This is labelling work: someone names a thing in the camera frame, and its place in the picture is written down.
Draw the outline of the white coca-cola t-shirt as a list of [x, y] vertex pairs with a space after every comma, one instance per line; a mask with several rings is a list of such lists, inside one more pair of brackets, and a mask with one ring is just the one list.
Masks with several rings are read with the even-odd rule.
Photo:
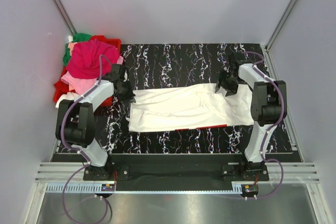
[[215, 84], [135, 90], [130, 106], [129, 131], [165, 132], [214, 126], [253, 125], [252, 92], [240, 84], [235, 95], [215, 92]]

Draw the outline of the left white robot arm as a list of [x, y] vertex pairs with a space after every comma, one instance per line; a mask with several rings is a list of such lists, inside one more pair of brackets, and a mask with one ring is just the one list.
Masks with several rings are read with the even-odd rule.
[[59, 103], [55, 135], [64, 147], [82, 155], [92, 171], [103, 180], [113, 175], [111, 158], [95, 139], [95, 110], [110, 97], [119, 102], [135, 102], [129, 80], [129, 70], [124, 65], [113, 64], [109, 73], [75, 100], [64, 99]]

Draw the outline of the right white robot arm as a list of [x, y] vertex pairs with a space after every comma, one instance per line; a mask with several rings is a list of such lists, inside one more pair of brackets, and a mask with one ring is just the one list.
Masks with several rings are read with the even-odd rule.
[[267, 76], [257, 66], [262, 61], [252, 63], [242, 52], [232, 52], [227, 58], [229, 68], [221, 70], [215, 92], [225, 90], [227, 97], [233, 96], [243, 83], [252, 92], [250, 115], [254, 121], [253, 131], [237, 169], [242, 179], [250, 180], [265, 170], [267, 144], [277, 125], [287, 115], [287, 85]]

